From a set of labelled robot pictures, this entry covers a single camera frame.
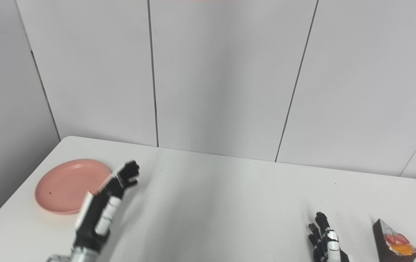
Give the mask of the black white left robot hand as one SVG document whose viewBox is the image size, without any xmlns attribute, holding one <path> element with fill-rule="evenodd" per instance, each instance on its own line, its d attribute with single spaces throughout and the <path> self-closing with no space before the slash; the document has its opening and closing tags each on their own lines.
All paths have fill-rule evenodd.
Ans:
<svg viewBox="0 0 416 262">
<path fill-rule="evenodd" d="M 139 169 L 136 161 L 131 160 L 108 176 L 95 193 L 87 192 L 75 223 L 73 248 L 102 252 L 125 191 L 138 184 Z"/>
</svg>

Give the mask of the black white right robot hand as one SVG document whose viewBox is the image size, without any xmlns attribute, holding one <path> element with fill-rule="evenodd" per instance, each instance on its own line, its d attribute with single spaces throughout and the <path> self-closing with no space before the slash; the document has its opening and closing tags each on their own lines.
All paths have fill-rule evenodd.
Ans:
<svg viewBox="0 0 416 262">
<path fill-rule="evenodd" d="M 314 220 L 308 224 L 314 262 L 352 262 L 353 258 L 341 249 L 338 234 L 331 228 L 326 214 L 317 212 Z"/>
</svg>

